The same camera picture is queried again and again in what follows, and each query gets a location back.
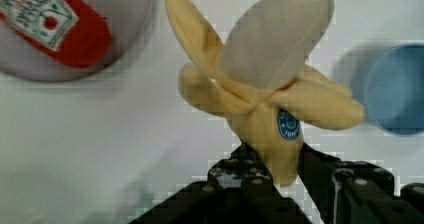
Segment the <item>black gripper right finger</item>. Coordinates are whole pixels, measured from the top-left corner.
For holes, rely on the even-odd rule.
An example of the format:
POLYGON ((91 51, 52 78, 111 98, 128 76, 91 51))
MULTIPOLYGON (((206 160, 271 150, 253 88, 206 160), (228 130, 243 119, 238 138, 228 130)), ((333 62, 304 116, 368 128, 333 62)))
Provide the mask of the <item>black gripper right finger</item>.
POLYGON ((302 147, 298 174, 325 224, 424 224, 423 185, 395 195, 388 170, 365 161, 343 161, 302 147))

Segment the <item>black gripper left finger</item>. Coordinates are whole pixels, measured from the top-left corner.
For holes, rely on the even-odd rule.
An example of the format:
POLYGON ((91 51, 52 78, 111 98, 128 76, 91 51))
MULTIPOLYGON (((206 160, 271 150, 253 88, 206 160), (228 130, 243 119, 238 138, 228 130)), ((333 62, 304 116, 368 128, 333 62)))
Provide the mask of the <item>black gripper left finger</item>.
POLYGON ((189 184, 129 224, 312 224, 281 196, 259 154, 241 144, 189 184))

